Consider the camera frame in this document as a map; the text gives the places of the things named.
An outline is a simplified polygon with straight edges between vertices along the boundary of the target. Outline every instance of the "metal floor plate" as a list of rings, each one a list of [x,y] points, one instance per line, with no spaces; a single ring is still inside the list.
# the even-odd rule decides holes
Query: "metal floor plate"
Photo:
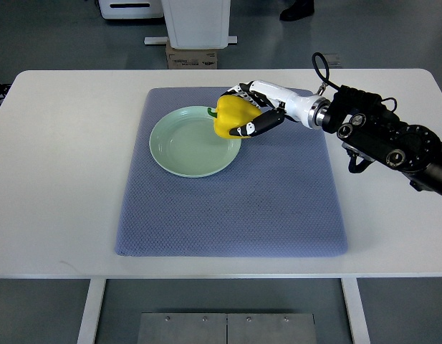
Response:
[[[143,313],[138,344],[316,344],[312,314]]]

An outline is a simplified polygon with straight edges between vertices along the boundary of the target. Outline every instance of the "pepper stem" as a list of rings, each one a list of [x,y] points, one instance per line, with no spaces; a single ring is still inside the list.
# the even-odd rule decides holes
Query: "pepper stem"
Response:
[[[213,111],[213,109],[211,109],[210,107],[208,108],[208,114],[214,118],[218,117],[218,113]]]

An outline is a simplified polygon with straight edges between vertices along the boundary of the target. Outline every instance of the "blue placemat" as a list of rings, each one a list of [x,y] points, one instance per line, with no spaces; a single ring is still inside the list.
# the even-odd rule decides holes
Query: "blue placemat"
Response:
[[[321,130],[286,120],[243,140],[227,168],[204,178],[174,176],[153,160],[148,141],[158,120],[186,106],[215,107],[225,90],[181,87],[148,93],[115,251],[192,257],[345,253],[345,230]]]

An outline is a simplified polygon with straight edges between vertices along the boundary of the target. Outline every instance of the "yellow bell pepper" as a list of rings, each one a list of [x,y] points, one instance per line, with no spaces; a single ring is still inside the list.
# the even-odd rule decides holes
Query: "yellow bell pepper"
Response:
[[[235,95],[223,95],[218,99],[216,110],[208,108],[214,117],[214,131],[222,138],[250,138],[251,136],[232,136],[230,129],[241,127],[261,115],[260,109],[247,100]]]

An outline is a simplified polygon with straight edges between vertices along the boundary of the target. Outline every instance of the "robotic arm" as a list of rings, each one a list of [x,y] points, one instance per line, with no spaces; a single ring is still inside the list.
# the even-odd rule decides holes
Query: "robotic arm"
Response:
[[[316,57],[324,62],[326,77],[317,69]],[[317,94],[309,97],[261,80],[239,84],[224,93],[242,97],[258,108],[270,108],[250,123],[232,128],[230,135],[260,135],[288,118],[310,129],[336,133],[350,157],[349,172],[362,173],[378,161],[403,173],[414,189],[442,195],[439,137],[422,125],[401,121],[394,113],[396,106],[388,110],[383,102],[393,98],[382,99],[374,93],[344,85],[338,87],[330,82],[327,62],[320,53],[313,55],[313,65],[323,83]],[[337,91],[332,102],[322,96],[328,85]]]

